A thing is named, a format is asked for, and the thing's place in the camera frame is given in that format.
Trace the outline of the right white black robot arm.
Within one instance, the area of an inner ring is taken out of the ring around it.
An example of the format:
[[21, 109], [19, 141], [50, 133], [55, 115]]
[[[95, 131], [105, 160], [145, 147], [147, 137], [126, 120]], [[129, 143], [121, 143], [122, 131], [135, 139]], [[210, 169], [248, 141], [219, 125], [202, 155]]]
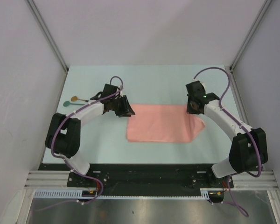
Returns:
[[212, 172], [206, 175], [206, 182], [211, 187], [222, 183], [223, 177], [248, 172], [258, 167], [258, 177], [262, 165], [268, 161], [266, 133], [262, 128], [252, 128], [235, 118], [222, 105], [215, 93], [206, 93], [200, 81], [186, 85], [187, 113], [204, 114], [213, 120], [231, 140], [231, 148], [226, 159], [212, 165]]

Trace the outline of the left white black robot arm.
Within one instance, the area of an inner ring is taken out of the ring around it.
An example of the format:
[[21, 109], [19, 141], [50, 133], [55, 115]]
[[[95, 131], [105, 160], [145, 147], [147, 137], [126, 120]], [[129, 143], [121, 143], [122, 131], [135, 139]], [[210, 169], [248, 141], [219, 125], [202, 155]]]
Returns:
[[135, 115], [122, 90], [122, 86], [106, 84], [81, 108], [68, 115], [55, 113], [51, 119], [45, 146], [53, 157], [62, 159], [71, 170], [79, 173], [77, 180], [85, 187], [93, 183], [94, 175], [89, 172], [90, 164], [79, 153], [81, 128], [109, 111], [120, 118]]

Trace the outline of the pink satin napkin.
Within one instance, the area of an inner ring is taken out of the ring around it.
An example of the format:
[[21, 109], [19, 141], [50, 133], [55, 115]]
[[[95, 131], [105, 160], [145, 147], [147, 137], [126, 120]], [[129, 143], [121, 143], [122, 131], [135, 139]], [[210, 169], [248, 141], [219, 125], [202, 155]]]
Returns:
[[129, 142], [190, 143], [205, 128], [199, 117], [188, 114], [185, 105], [133, 104], [128, 119]]

